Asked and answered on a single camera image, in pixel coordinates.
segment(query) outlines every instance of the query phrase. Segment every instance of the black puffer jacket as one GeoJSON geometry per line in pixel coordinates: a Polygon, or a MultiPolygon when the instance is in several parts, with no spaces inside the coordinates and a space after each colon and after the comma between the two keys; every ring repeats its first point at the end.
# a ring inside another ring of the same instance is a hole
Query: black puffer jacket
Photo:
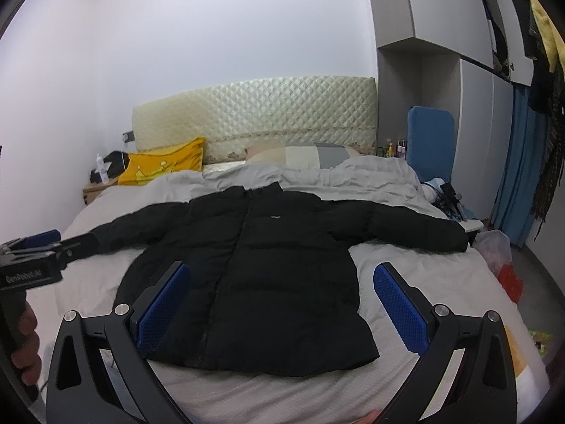
{"type": "Polygon", "coordinates": [[[357,313],[350,246],[380,239],[431,252],[467,248],[463,228],[449,220],[370,201],[322,201],[279,184],[151,205],[93,232],[101,253],[149,245],[116,304],[132,304],[175,260],[191,268],[192,288],[149,358],[296,377],[379,356],[357,313]]]}

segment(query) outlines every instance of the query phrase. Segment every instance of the jacket zipper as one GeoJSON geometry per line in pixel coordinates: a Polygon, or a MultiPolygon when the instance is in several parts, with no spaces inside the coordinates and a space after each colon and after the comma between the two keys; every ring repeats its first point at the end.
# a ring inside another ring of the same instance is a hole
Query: jacket zipper
{"type": "Polygon", "coordinates": [[[245,212],[244,221],[241,222],[241,228],[239,229],[239,233],[238,233],[237,239],[236,239],[236,246],[233,248],[232,256],[231,256],[230,260],[228,261],[228,264],[226,265],[225,273],[220,277],[220,279],[218,279],[218,282],[216,283],[216,288],[214,290],[214,300],[212,301],[212,307],[210,308],[210,315],[208,316],[208,323],[206,324],[206,329],[204,330],[204,333],[202,334],[202,338],[200,339],[200,354],[198,355],[198,361],[196,362],[196,367],[200,367],[202,359],[204,358],[204,354],[206,353],[206,347],[207,347],[207,344],[208,344],[208,329],[210,328],[210,325],[212,324],[212,321],[213,321],[214,316],[215,316],[214,308],[216,307],[216,300],[218,299],[221,280],[224,278],[224,276],[228,272],[228,269],[230,268],[231,260],[234,257],[234,255],[236,254],[237,249],[239,248],[239,240],[241,239],[241,236],[243,235],[244,230],[245,230],[245,225],[247,224],[249,211],[251,210],[251,194],[249,193],[248,196],[249,196],[249,201],[248,201],[247,212],[245,212]]]}

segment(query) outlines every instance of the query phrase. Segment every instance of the blue curtain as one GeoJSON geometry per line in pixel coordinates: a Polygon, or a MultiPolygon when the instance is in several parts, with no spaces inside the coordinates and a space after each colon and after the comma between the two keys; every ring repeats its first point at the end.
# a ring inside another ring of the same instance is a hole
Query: blue curtain
{"type": "Polygon", "coordinates": [[[547,140],[547,117],[529,108],[528,98],[529,87],[515,84],[510,145],[492,221],[519,247],[532,227],[530,209],[547,140]]]}

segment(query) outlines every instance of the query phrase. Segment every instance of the cabinet door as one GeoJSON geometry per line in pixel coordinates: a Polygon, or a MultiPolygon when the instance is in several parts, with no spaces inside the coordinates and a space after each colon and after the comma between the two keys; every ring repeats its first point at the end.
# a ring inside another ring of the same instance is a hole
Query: cabinet door
{"type": "Polygon", "coordinates": [[[481,186],[490,140],[493,75],[464,60],[460,62],[461,105],[451,184],[463,195],[463,205],[483,220],[490,214],[481,202],[481,186]]]}
{"type": "Polygon", "coordinates": [[[492,68],[492,43],[482,0],[448,0],[445,4],[452,6],[457,52],[492,68]]]}
{"type": "Polygon", "coordinates": [[[490,124],[490,137],[487,151],[487,162],[482,176],[478,211],[490,212],[496,200],[498,186],[504,172],[510,131],[512,130],[512,84],[493,75],[493,111],[490,124]]]}
{"type": "Polygon", "coordinates": [[[377,48],[414,37],[409,0],[371,0],[377,48]]]}
{"type": "Polygon", "coordinates": [[[453,3],[449,0],[410,0],[416,38],[457,52],[453,3]]]}
{"type": "Polygon", "coordinates": [[[416,38],[493,66],[482,0],[410,0],[416,38]]]}
{"type": "Polygon", "coordinates": [[[533,76],[533,61],[524,55],[524,40],[522,39],[516,8],[512,0],[497,1],[504,23],[506,44],[508,45],[510,80],[530,86],[533,76]]]}

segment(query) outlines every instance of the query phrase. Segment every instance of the checkered pillow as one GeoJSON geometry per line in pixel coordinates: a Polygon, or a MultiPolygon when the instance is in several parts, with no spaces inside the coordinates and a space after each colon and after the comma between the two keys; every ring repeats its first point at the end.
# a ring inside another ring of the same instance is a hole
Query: checkered pillow
{"type": "Polygon", "coordinates": [[[272,163],[293,169],[330,169],[360,156],[353,148],[333,143],[255,143],[247,148],[247,163],[272,163]]]}

